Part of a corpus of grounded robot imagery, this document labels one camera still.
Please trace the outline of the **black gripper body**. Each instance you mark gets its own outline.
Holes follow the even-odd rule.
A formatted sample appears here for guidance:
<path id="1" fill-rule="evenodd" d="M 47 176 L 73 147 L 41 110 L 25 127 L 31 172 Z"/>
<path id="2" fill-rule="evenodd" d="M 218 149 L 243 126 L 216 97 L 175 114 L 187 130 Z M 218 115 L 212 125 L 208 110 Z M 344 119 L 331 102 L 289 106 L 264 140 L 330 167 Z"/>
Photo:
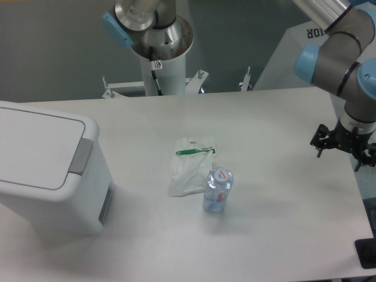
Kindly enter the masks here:
<path id="1" fill-rule="evenodd" d="M 348 130 L 344 122 L 338 119 L 334 130 L 329 135 L 328 148 L 338 149 L 347 153 L 361 153 L 367 148 L 371 133 L 361 134 L 360 127 Z"/>

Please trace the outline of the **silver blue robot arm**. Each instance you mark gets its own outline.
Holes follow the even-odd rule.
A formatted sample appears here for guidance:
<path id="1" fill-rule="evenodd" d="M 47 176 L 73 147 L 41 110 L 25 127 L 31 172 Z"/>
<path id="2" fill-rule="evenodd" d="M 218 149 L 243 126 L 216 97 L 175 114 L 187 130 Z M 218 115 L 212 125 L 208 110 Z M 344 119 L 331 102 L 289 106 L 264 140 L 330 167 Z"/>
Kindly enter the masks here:
<path id="1" fill-rule="evenodd" d="M 318 152 L 350 153 L 358 166 L 375 166 L 375 59 L 358 58 L 375 41 L 375 9 L 349 1 L 297 1 L 296 5 L 328 36 L 322 45 L 299 53 L 294 73 L 301 80 L 344 100 L 334 129 L 320 125 L 311 140 Z M 175 1 L 117 1 L 102 16 L 108 35 L 131 48 L 142 66 L 148 96 L 188 95 L 200 89 L 186 81 L 186 54 L 193 30 L 176 13 Z"/>

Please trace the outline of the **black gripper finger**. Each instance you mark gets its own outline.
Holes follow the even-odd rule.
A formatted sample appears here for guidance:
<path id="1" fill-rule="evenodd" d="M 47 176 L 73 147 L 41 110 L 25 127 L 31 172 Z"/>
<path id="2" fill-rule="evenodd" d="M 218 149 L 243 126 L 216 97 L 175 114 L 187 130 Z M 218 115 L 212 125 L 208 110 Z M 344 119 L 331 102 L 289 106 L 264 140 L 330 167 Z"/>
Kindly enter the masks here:
<path id="1" fill-rule="evenodd" d="M 357 172 L 361 166 L 375 167 L 375 143 L 367 144 L 365 150 L 353 154 L 357 160 L 354 171 Z"/>
<path id="2" fill-rule="evenodd" d="M 310 141 L 310 145 L 317 150 L 317 157 L 320 157 L 323 150 L 337 149 L 338 142 L 334 137 L 334 131 L 330 130 L 326 125 L 320 124 Z"/>

